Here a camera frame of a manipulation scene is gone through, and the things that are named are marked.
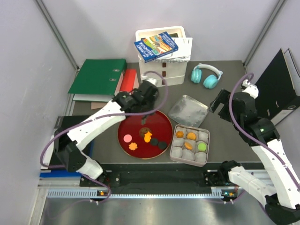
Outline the silver tin lid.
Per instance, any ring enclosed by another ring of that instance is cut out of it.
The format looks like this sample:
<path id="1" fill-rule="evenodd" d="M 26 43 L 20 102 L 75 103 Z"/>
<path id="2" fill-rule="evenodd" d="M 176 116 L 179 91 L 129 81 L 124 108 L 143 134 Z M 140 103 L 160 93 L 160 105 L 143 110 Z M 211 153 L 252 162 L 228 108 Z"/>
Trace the silver tin lid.
<path id="1" fill-rule="evenodd" d="M 183 95 L 171 108 L 168 116 L 178 124 L 198 128 L 208 112 L 207 105 L 188 95 Z"/>

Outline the orange flower cookie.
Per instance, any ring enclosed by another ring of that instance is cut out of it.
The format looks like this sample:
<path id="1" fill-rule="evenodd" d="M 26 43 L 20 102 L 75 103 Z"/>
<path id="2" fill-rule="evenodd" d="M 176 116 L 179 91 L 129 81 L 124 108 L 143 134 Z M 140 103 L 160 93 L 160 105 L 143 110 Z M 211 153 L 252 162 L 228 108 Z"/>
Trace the orange flower cookie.
<path id="1" fill-rule="evenodd" d="M 132 142 L 132 143 L 129 144 L 128 148 L 130 150 L 136 150 L 138 148 L 138 146 L 135 142 Z"/>

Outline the yellow round biscuit cookie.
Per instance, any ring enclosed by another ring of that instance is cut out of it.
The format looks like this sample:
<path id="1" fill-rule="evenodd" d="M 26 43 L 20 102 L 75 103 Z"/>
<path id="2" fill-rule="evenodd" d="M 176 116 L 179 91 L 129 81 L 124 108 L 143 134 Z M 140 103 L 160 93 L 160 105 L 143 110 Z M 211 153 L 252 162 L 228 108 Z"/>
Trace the yellow round biscuit cookie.
<path id="1" fill-rule="evenodd" d="M 177 131 L 175 135 L 176 135 L 177 138 L 183 138 L 184 137 L 184 132 L 183 131 Z"/>

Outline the green round cookie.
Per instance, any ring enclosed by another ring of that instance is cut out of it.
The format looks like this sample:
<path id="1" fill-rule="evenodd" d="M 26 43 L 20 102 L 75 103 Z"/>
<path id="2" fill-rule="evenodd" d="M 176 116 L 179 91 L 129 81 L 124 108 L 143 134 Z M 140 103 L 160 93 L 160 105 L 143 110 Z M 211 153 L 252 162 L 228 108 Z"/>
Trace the green round cookie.
<path id="1" fill-rule="evenodd" d="M 201 152 L 205 152 L 207 150 L 208 146 L 206 143 L 204 142 L 200 142 L 198 145 L 197 145 L 197 149 L 198 151 L 201 151 Z"/>

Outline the orange round cookie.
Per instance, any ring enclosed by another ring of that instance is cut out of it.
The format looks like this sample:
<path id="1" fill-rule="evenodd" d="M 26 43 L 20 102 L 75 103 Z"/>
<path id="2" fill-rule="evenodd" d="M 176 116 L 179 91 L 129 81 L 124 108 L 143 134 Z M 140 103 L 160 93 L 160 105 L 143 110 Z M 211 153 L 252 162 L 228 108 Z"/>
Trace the orange round cookie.
<path id="1" fill-rule="evenodd" d="M 188 133 L 187 134 L 187 139 L 196 140 L 196 134 L 193 133 L 193 132 Z"/>

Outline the yellow round sandwich cookie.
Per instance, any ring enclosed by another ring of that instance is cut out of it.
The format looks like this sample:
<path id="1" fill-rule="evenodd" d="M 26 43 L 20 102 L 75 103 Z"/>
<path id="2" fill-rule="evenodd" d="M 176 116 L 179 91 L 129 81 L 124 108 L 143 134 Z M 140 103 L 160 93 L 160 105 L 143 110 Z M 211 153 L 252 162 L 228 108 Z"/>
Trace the yellow round sandwich cookie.
<path id="1" fill-rule="evenodd" d="M 188 150 L 192 150 L 193 149 L 193 146 L 192 144 L 188 143 L 188 142 L 184 142 L 184 147 Z"/>

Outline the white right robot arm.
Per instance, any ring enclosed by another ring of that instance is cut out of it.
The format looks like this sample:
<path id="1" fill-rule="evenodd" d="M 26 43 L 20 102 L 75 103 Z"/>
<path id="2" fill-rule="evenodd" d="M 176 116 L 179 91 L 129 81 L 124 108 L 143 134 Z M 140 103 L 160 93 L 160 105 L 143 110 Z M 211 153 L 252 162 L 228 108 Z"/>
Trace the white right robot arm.
<path id="1" fill-rule="evenodd" d="M 224 105 L 218 115 L 233 124 L 259 157 L 273 185 L 265 184 L 234 160 L 220 165 L 218 179 L 223 185 L 238 185 L 252 195 L 275 224 L 289 225 L 300 220 L 300 180 L 286 157 L 274 124 L 257 115 L 257 96 L 258 89 L 253 85 L 237 93 L 222 89 L 211 102 L 210 111 Z"/>

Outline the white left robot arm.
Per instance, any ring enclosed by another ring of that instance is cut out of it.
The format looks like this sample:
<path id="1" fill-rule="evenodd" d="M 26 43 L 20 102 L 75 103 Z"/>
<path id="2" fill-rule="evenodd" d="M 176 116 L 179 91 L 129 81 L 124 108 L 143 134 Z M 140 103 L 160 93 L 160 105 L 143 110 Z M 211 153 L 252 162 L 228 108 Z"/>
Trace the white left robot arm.
<path id="1" fill-rule="evenodd" d="M 128 113 L 141 115 L 153 110 L 159 95 L 156 83 L 156 79 L 148 78 L 132 92 L 119 92 L 102 109 L 84 120 L 82 126 L 63 134 L 54 146 L 54 153 L 66 170 L 90 177 L 96 186 L 103 185 L 106 182 L 103 168 L 83 150 L 109 127 L 125 120 Z"/>

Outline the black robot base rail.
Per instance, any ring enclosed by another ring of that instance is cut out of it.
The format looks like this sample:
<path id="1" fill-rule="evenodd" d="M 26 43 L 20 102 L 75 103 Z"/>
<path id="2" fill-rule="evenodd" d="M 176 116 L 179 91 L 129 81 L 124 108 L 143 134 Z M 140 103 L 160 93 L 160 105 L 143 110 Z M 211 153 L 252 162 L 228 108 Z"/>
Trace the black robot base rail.
<path id="1" fill-rule="evenodd" d="M 207 194 L 211 187 L 232 187 L 218 181 L 220 163 L 203 167 L 181 163 L 102 164 L 98 181 L 113 194 Z"/>

